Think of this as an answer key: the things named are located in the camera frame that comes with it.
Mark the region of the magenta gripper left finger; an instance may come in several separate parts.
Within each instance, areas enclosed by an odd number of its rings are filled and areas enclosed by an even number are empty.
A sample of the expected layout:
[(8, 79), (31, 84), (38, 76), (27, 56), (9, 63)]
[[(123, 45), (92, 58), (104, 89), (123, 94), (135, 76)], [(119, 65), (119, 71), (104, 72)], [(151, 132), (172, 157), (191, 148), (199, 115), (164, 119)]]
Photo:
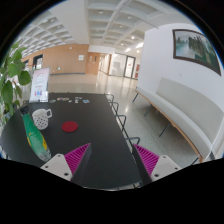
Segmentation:
[(91, 144), (87, 143), (65, 155), (56, 154), (42, 166), (42, 169), (81, 185), (91, 153)]

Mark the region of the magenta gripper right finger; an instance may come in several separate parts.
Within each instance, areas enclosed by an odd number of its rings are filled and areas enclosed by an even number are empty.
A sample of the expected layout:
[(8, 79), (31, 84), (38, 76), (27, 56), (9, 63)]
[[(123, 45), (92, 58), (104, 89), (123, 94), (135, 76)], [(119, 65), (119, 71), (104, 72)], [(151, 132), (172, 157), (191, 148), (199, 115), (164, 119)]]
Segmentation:
[(181, 170), (181, 167), (167, 155), (158, 156), (137, 144), (133, 145), (132, 155), (136, 161), (143, 186)]

